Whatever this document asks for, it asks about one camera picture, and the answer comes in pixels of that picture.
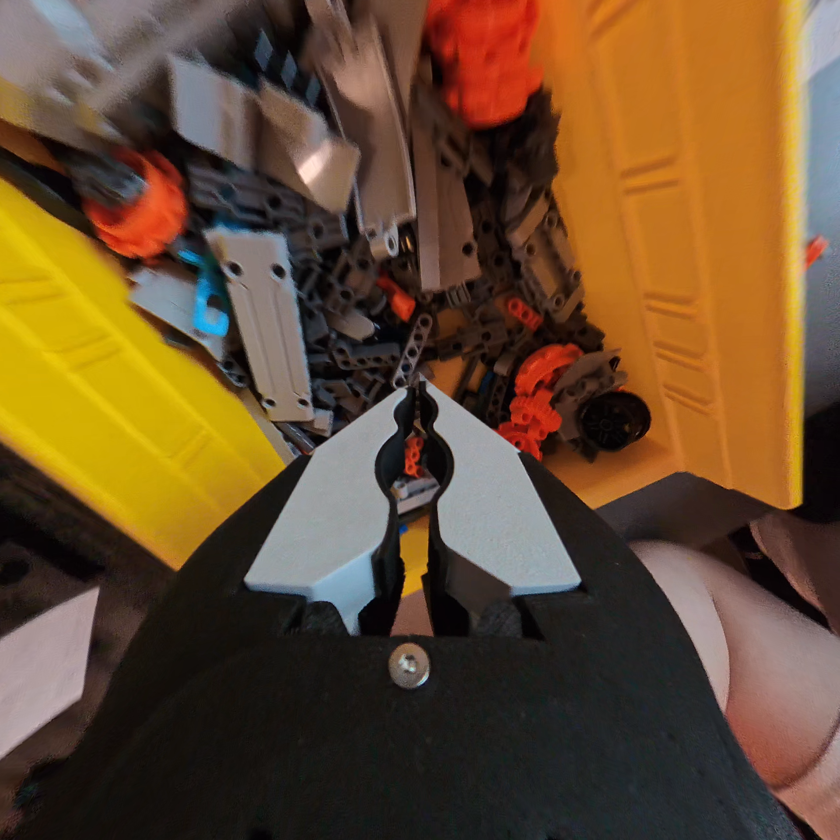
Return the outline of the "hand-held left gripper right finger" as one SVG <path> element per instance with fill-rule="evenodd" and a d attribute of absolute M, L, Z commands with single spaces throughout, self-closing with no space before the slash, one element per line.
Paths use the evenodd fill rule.
<path fill-rule="evenodd" d="M 508 603 L 579 590 L 581 575 L 522 453 L 430 383 L 418 385 L 417 406 L 439 484 L 423 577 L 434 634 L 512 625 Z"/>

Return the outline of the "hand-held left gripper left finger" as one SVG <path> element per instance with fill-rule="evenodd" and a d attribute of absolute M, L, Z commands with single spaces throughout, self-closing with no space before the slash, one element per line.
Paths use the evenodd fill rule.
<path fill-rule="evenodd" d="M 245 574 L 254 592 L 300 595 L 332 604 L 350 635 L 382 591 L 375 552 L 395 500 L 377 459 L 396 443 L 403 461 L 403 416 L 413 419 L 413 392 L 398 388 L 310 455 L 278 519 Z"/>

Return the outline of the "yellow parts bin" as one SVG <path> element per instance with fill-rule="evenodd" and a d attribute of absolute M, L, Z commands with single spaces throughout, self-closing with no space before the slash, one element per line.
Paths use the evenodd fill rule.
<path fill-rule="evenodd" d="M 592 508 L 676 472 L 802 503 L 803 2 L 541 2 L 585 310 L 648 435 L 543 463 Z M 2 444 L 180 568 L 284 466 L 116 263 L 2 183 Z"/>

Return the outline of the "orange toothed wheel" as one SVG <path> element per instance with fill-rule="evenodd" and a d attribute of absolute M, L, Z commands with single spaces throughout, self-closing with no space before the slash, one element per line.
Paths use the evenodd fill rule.
<path fill-rule="evenodd" d="M 100 240 L 118 255 L 151 259 L 186 230 L 184 177 L 158 151 L 118 148 L 76 165 L 71 180 Z"/>
<path fill-rule="evenodd" d="M 522 116 L 543 84 L 531 63 L 537 1 L 433 1 L 424 37 L 442 72 L 442 96 L 471 130 Z"/>
<path fill-rule="evenodd" d="M 497 427 L 497 434 L 519 452 L 542 461 L 542 445 L 562 425 L 553 407 L 553 389 L 561 376 L 583 356 L 573 343 L 553 343 L 534 351 L 518 368 L 510 417 Z"/>

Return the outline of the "black wheel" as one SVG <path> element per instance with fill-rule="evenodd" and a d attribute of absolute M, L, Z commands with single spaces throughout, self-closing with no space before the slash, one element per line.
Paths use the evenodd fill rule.
<path fill-rule="evenodd" d="M 652 423 L 645 400 L 625 391 L 603 393 L 587 401 L 576 417 L 581 448 L 587 456 L 616 453 L 644 438 Z"/>

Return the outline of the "grey flat panel with holes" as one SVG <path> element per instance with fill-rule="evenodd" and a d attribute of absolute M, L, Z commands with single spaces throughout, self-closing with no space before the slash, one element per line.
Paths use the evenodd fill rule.
<path fill-rule="evenodd" d="M 308 358 L 285 235 L 217 225 L 204 237 L 226 279 L 268 418 L 293 424 L 312 420 Z"/>

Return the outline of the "light blue piece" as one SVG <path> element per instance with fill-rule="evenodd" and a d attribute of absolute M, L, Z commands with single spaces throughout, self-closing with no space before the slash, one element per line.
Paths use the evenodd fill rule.
<path fill-rule="evenodd" d="M 193 327 L 201 333 L 224 338 L 230 326 L 231 306 L 226 280 L 216 258 L 210 252 L 199 253 L 190 248 L 176 252 L 181 263 L 196 270 Z"/>

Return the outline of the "white panel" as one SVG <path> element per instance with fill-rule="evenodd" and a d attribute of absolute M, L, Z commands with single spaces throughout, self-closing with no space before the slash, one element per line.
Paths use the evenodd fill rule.
<path fill-rule="evenodd" d="M 98 597 L 90 588 L 2 636 L 2 759 L 82 697 Z"/>

